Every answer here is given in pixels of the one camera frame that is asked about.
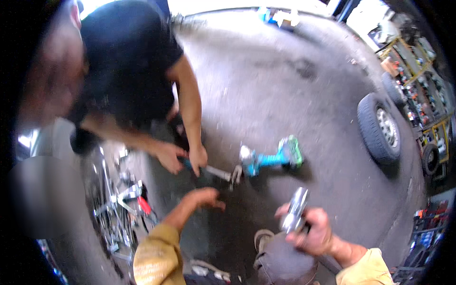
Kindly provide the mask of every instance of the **black t-shirt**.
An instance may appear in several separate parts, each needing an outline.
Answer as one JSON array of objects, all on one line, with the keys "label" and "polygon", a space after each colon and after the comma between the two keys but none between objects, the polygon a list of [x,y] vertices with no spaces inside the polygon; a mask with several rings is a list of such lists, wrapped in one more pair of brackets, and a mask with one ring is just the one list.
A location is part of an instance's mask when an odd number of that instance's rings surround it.
[{"label": "black t-shirt", "polygon": [[151,5],[105,4],[82,21],[81,36],[89,72],[70,120],[80,123],[91,108],[113,114],[120,125],[165,117],[174,103],[166,71],[183,52]]}]

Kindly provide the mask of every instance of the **yellow shirt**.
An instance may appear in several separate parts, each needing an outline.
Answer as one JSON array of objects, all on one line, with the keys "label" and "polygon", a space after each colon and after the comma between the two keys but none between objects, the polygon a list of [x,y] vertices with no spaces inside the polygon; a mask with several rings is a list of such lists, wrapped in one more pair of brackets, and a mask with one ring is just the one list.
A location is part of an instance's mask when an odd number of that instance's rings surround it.
[{"label": "yellow shirt", "polygon": [[[159,224],[143,240],[133,260],[133,273],[138,285],[185,285],[179,233]],[[369,249],[354,265],[336,275],[337,285],[394,284],[380,249]]]}]

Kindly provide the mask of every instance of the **stained floor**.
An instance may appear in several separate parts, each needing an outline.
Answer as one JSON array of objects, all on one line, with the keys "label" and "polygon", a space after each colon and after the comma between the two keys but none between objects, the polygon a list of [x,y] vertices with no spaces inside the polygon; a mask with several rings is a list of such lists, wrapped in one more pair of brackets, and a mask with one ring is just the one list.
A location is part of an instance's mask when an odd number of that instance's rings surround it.
[{"label": "stained floor", "polygon": [[[302,16],[292,34],[258,22],[251,11],[206,14],[193,27],[177,28],[177,35],[198,79],[210,165],[230,171],[238,163],[241,142],[272,154],[290,134],[298,137],[306,157],[296,174],[261,170],[234,192],[221,188],[226,212],[195,213],[182,233],[184,258],[203,259],[250,278],[255,232],[277,232],[276,208],[297,187],[306,187],[310,205],[328,212],[337,235],[380,247],[387,265],[397,266],[406,253],[413,212],[424,202],[424,183],[412,131],[395,107],[402,139],[399,164],[379,167],[363,144],[357,104],[370,92],[386,98],[383,70],[371,50],[346,27],[311,15]],[[69,132],[62,128],[62,134]],[[171,138],[165,127],[155,136]],[[169,174],[144,153],[133,153],[130,166],[148,186],[160,218],[196,186],[219,186],[195,181],[189,171]],[[79,227],[88,225],[81,222]],[[90,254],[96,244],[93,229],[78,231],[67,243],[81,257],[71,264],[68,256],[60,261],[79,280],[125,282],[116,279],[104,256]],[[83,264],[87,259],[89,272]],[[322,284],[334,282],[324,272],[318,277]]]}]

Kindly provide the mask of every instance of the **pants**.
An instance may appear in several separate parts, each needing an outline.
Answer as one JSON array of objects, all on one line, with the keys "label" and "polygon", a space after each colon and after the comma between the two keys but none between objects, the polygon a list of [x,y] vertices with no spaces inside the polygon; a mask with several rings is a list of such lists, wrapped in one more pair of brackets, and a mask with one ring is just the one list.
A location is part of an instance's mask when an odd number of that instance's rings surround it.
[{"label": "pants", "polygon": [[285,236],[276,234],[257,254],[254,269],[259,285],[307,285],[314,280],[318,262],[296,251]]}]

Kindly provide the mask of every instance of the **concrete floor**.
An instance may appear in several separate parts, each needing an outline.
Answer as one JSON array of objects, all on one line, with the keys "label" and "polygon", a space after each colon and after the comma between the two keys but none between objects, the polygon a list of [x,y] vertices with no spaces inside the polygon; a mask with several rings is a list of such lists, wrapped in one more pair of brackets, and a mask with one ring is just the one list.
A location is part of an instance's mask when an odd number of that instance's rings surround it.
[{"label": "concrete floor", "polygon": [[[255,232],[277,232],[276,208],[301,186],[309,189],[311,206],[328,212],[334,233],[380,247],[389,267],[399,265],[407,252],[413,212],[425,200],[424,182],[411,129],[396,108],[399,164],[379,167],[363,144],[357,104],[369,92],[386,97],[383,70],[370,49],[345,27],[314,16],[303,16],[294,35],[258,22],[251,12],[206,14],[201,20],[206,24],[184,26],[177,33],[198,78],[209,164],[230,171],[238,163],[240,142],[275,153],[279,140],[289,134],[298,137],[307,160],[295,175],[262,170],[234,192],[222,188],[226,212],[201,210],[191,217],[182,233],[184,259],[203,259],[250,278]],[[349,63],[351,59],[358,63]],[[68,125],[61,127],[63,143],[70,131]],[[166,130],[155,136],[170,139]],[[191,189],[213,184],[204,178],[195,182],[189,171],[169,174],[140,152],[131,155],[130,170],[148,186],[160,218]],[[74,261],[70,252],[57,258],[63,270],[86,283],[125,284],[127,277],[117,279],[112,261],[93,249],[99,243],[87,219],[88,214],[74,237],[56,241],[61,245],[55,251],[71,246],[80,253]],[[323,268],[317,279],[335,282]]]}]

